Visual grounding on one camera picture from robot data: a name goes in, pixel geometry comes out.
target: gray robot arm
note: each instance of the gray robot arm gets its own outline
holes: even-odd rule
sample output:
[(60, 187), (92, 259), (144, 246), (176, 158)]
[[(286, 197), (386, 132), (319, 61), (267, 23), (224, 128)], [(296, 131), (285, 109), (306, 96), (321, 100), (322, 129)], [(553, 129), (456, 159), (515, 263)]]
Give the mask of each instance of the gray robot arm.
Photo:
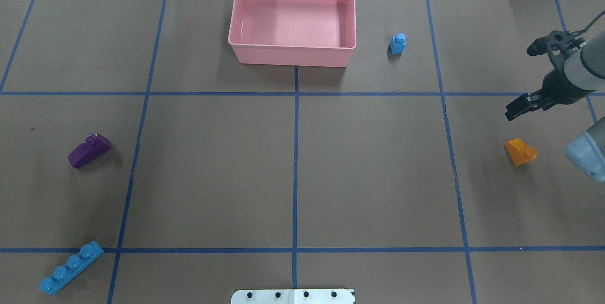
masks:
[(573, 164), (592, 179), (605, 181), (605, 117), (583, 131), (565, 149)]
[[(542, 89), (525, 93), (506, 106), (508, 121), (538, 109), (575, 103), (605, 86), (605, 31), (589, 43), (579, 37), (602, 15), (605, 11), (584, 30), (552, 31), (527, 48), (530, 56), (547, 53), (554, 69), (544, 77)], [(605, 182), (605, 117), (569, 144), (565, 155), (592, 179)]]

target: blue lego brick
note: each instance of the blue lego brick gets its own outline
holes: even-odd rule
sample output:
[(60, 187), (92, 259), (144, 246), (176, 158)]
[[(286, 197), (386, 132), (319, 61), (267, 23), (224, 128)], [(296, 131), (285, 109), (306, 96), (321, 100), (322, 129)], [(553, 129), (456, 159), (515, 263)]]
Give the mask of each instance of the blue lego brick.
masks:
[(67, 258), (67, 263), (54, 269), (52, 276), (42, 279), (40, 290), (54, 295), (63, 289), (67, 283), (71, 282), (80, 272), (84, 271), (93, 261), (103, 254), (104, 251), (97, 242), (90, 242), (80, 248), (78, 254)]
[(389, 51), (391, 51), (391, 54), (400, 54), (404, 52), (405, 48), (406, 35), (398, 33), (395, 37), (391, 38), (391, 42), (389, 43)]

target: cable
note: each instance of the cable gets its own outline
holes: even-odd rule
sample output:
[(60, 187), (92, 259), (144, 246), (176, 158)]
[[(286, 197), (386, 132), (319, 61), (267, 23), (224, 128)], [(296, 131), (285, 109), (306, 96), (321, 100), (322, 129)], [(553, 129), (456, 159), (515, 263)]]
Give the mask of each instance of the cable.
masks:
[(586, 31), (588, 31), (588, 29), (590, 29), (590, 27), (591, 27), (591, 26), (592, 26), (594, 23), (596, 23), (596, 21), (597, 21), (597, 20), (599, 20), (599, 18), (603, 17), (603, 15), (605, 15), (605, 11), (603, 11), (603, 12), (599, 13), (599, 15), (598, 15), (598, 16), (596, 16), (596, 17), (595, 17), (595, 19), (593, 19), (593, 20), (592, 20), (592, 22), (590, 22), (590, 23), (588, 24), (588, 26), (584, 28), (584, 30), (575, 31), (575, 32), (573, 32), (573, 33), (572, 33), (572, 35), (582, 35), (582, 34), (586, 33)]

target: lego brick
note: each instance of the lego brick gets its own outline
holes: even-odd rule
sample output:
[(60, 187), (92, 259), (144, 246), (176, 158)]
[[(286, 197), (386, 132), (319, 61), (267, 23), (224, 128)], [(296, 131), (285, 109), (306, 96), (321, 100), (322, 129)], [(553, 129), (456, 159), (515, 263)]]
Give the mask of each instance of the lego brick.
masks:
[(80, 272), (84, 271), (93, 261), (103, 254), (103, 249), (97, 242), (90, 242), (80, 248), (78, 254), (67, 258), (67, 263), (57, 267), (52, 276), (44, 278), (40, 282), (40, 290), (49, 295), (59, 292), (67, 283), (71, 282)]
[(508, 155), (514, 162), (515, 166), (521, 166), (529, 161), (533, 161), (538, 156), (538, 151), (535, 148), (528, 146), (521, 139), (514, 139), (504, 144)]
[(391, 54), (400, 54), (406, 49), (406, 35), (398, 33), (395, 37), (391, 38), (389, 43), (389, 51)]
[(77, 146), (67, 159), (73, 168), (80, 168), (111, 147), (110, 141), (101, 134), (88, 135), (84, 143)]

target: pink plastic bin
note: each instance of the pink plastic bin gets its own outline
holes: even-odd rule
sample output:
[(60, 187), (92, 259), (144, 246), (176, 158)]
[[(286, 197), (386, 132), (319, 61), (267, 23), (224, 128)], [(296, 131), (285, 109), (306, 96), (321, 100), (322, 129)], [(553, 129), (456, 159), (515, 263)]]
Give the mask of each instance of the pink plastic bin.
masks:
[(346, 67), (355, 0), (234, 0), (229, 44), (240, 63)]

